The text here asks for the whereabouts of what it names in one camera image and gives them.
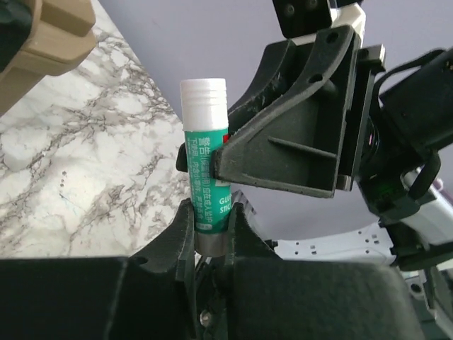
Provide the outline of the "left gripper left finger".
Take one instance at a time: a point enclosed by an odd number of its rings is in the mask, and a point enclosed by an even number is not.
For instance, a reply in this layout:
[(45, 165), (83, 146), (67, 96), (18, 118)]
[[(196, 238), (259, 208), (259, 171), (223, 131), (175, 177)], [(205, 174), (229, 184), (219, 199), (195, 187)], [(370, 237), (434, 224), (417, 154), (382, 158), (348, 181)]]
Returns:
[(134, 256), (1, 261), (2, 339), (195, 339), (194, 212)]

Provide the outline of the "green white glue stick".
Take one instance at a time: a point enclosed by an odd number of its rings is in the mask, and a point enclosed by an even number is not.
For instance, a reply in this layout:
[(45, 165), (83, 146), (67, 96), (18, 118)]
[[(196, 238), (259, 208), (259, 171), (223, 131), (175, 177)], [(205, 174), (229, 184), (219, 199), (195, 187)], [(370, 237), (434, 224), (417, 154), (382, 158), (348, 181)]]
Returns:
[(195, 210), (195, 250), (206, 257), (226, 253), (232, 208), (230, 183), (211, 174), (214, 151), (229, 139), (227, 85), (222, 78), (180, 83), (191, 201)]

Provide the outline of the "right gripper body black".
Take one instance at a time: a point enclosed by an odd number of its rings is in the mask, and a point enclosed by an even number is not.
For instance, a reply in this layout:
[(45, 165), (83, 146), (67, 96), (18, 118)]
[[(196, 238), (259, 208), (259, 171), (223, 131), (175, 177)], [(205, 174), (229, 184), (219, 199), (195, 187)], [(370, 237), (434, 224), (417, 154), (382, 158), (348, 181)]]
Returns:
[(359, 173), (374, 79), (385, 70), (385, 57), (383, 45), (364, 47), (357, 53), (355, 87), (352, 105), (346, 115), (345, 138), (336, 181), (338, 190), (352, 189), (353, 181)]

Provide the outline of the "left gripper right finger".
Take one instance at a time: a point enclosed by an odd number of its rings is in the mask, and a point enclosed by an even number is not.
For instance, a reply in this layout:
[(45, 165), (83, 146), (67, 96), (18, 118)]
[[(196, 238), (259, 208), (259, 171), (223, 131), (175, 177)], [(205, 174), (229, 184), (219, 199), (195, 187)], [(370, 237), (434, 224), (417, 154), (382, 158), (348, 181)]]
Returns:
[(281, 259), (229, 216), (223, 286), (230, 339), (422, 339), (399, 272), (370, 263)]

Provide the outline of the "tan plastic toolbox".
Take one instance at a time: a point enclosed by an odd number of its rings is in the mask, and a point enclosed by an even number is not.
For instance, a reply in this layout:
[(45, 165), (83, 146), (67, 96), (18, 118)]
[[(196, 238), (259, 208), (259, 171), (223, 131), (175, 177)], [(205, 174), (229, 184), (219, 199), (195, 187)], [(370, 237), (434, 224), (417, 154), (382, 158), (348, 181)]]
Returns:
[(91, 1), (1, 2), (1, 114), (42, 78), (65, 74), (96, 46)]

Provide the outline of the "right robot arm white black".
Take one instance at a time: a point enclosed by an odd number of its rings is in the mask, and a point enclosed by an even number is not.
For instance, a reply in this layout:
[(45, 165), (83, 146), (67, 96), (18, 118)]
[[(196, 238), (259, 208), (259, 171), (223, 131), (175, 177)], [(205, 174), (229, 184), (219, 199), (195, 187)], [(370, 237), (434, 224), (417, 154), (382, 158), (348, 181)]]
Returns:
[[(452, 143), (452, 51), (384, 68), (361, 47), (357, 1), (275, 1), (284, 40), (268, 45), (229, 129), (212, 150), (219, 180), (331, 198), (360, 189), (384, 239), (365, 238), (403, 271), (452, 257), (452, 204), (434, 187)], [(390, 89), (394, 73), (408, 76)]]

